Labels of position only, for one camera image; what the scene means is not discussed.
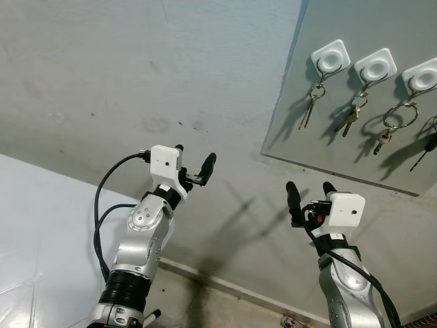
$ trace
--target key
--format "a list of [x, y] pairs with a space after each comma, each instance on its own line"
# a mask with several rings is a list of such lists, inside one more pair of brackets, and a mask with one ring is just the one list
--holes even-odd
[[343, 137], [348, 135], [349, 129], [352, 126], [352, 123], [355, 122], [358, 117], [360, 116], [360, 107], [354, 106], [354, 108], [351, 110], [349, 116], [341, 123], [336, 129], [335, 132], [339, 132], [345, 125], [346, 128], [343, 131]]
[[317, 100], [317, 97], [311, 97], [311, 101], [308, 104], [307, 110], [305, 111], [305, 114], [303, 115], [302, 122], [300, 122], [298, 130], [302, 127], [303, 122], [305, 121], [305, 118], [307, 118], [307, 121], [305, 122], [304, 128], [307, 128], [309, 117], [311, 116], [311, 112], [313, 111], [313, 107], [315, 104], [315, 101]]
[[380, 152], [383, 145], [387, 144], [391, 140], [391, 137], [392, 137], [392, 130], [391, 129], [388, 129], [388, 130], [385, 130], [384, 132], [382, 132], [378, 136], [379, 144], [376, 146], [375, 150], [373, 151], [373, 155], [378, 155], [378, 153]]
[[421, 158], [417, 160], [417, 162], [413, 165], [413, 167], [410, 168], [410, 172], [414, 170], [417, 164], [419, 164], [419, 162], [422, 160], [423, 157], [425, 157], [425, 155], [428, 152], [432, 152], [436, 148], [437, 148], [437, 132], [432, 134], [431, 139], [428, 141], [428, 143], [425, 146], [425, 152], [422, 154]]

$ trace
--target robotic arm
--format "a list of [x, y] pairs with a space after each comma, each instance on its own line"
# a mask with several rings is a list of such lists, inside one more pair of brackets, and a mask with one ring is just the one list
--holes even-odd
[[126, 235], [105, 289], [85, 327], [142, 328], [159, 316], [154, 313], [145, 318], [143, 311], [161, 252], [174, 231], [173, 212], [193, 185], [204, 186], [208, 182], [216, 161], [216, 155], [210, 154], [200, 173], [191, 176], [182, 167], [182, 151], [181, 145], [154, 146], [138, 156], [150, 163], [155, 190], [147, 192], [129, 214]]
[[296, 185], [288, 182], [286, 187], [292, 227], [305, 229], [320, 257], [319, 284], [328, 302], [331, 327], [384, 328], [382, 315], [373, 302], [373, 287], [381, 293], [392, 327], [400, 327], [393, 303], [361, 264], [358, 247], [347, 241], [360, 223], [365, 199], [355, 193], [338, 192], [325, 182], [326, 199], [311, 201], [301, 209]]

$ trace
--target white wall hook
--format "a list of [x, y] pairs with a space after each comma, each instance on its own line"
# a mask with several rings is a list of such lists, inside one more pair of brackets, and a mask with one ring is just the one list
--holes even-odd
[[343, 70], [350, 65], [350, 58], [343, 41], [335, 40], [311, 54], [319, 76]]
[[397, 72], [395, 61], [387, 48], [382, 48], [354, 64], [354, 69], [363, 85], [366, 82], [380, 82]]
[[402, 79], [409, 94], [434, 89], [437, 87], [437, 58], [407, 69]]

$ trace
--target black cable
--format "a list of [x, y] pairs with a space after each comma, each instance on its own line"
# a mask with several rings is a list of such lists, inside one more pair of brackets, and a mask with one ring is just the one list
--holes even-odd
[[102, 217], [98, 220], [96, 229], [94, 230], [94, 237], [93, 237], [93, 243], [94, 243], [94, 251], [96, 251], [98, 262], [100, 263], [100, 268], [102, 269], [103, 278], [105, 281], [108, 280], [109, 277], [109, 268], [104, 261], [103, 255], [102, 255], [102, 245], [100, 244], [100, 227], [102, 226], [103, 221], [106, 219], [106, 217], [109, 215], [110, 212], [117, 208], [121, 207], [135, 207], [136, 204], [118, 204], [114, 205], [106, 210], [105, 213], [103, 213]]
[[343, 263], [344, 265], [347, 265], [351, 269], [354, 269], [357, 273], [362, 275], [370, 284], [372, 284], [376, 288], [376, 290], [381, 294], [382, 303], [384, 304], [384, 309], [389, 318], [390, 325], [392, 326], [392, 328], [401, 328], [401, 321], [399, 319], [399, 314], [397, 313], [396, 307], [391, 301], [390, 297], [385, 292], [385, 290], [383, 289], [381, 283], [373, 275], [367, 274], [359, 266], [356, 266], [352, 262], [346, 260], [345, 258], [331, 251], [314, 236], [313, 232], [310, 230], [308, 226], [307, 220], [305, 219], [305, 212], [309, 210], [310, 207], [311, 207], [310, 205], [306, 205], [302, 209], [302, 225], [305, 231], [307, 232], [309, 238], [314, 242], [314, 245], [317, 248], [321, 249], [324, 253], [328, 254], [330, 257], [336, 259], [337, 261]]
[[[127, 156], [127, 157], [125, 157], [124, 159], [122, 159], [120, 162], [118, 162], [117, 164], [115, 164], [109, 171], [108, 171], [108, 173], [106, 173], [105, 175], [104, 175], [104, 177], [103, 177], [103, 179], [102, 179], [102, 181], [100, 181], [100, 184], [98, 185], [98, 187], [97, 187], [97, 190], [96, 190], [96, 196], [94, 197], [94, 227], [95, 227], [95, 229], [96, 229], [96, 232], [97, 232], [97, 234], [96, 234], [96, 242], [97, 242], [97, 249], [96, 249], [96, 254], [97, 254], [97, 256], [98, 256], [98, 254], [101, 254], [102, 253], [102, 248], [101, 248], [101, 245], [100, 245], [100, 233], [99, 233], [99, 231], [98, 231], [98, 229], [97, 229], [97, 226], [98, 226], [98, 221], [99, 221], [99, 216], [98, 216], [98, 198], [99, 198], [99, 196], [100, 196], [100, 192], [102, 191], [102, 188], [103, 188], [103, 185], [104, 185], [104, 183], [108, 180], [108, 178], [109, 178], [109, 176], [121, 165], [121, 164], [123, 164], [123, 163], [125, 163], [125, 162], [127, 162], [127, 161], [129, 161], [130, 159], [135, 159], [135, 158], [143, 158], [143, 156], [144, 156], [144, 154], [143, 153], [138, 153], [138, 154], [133, 154], [133, 155], [130, 155], [130, 156]], [[102, 274], [103, 274], [103, 277], [105, 277], [105, 276], [109, 276], [109, 269], [108, 269], [108, 266], [106, 265], [106, 263], [104, 263], [104, 261], [103, 262], [101, 262], [100, 263], [100, 270], [102, 270]]]

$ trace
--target floor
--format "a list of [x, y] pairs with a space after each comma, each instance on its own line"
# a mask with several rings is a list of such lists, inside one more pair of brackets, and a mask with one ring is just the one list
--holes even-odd
[[145, 313], [162, 316], [149, 328], [279, 328], [282, 315], [159, 268]]

